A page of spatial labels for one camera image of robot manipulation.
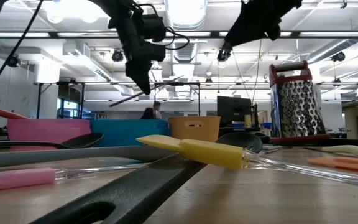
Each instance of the orange bin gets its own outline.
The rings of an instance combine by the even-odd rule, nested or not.
[[[172,137],[215,142],[219,135],[218,116],[171,117],[168,119]]]

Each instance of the table surface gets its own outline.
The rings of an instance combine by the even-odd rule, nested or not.
[[[283,149],[265,156],[306,164],[309,157],[330,154]],[[85,168],[128,162],[124,159],[93,158],[35,166]],[[110,172],[55,185],[0,190],[0,223],[29,223],[126,173],[128,171]],[[293,172],[206,166],[178,189],[146,223],[354,224],[358,223],[358,187]]]

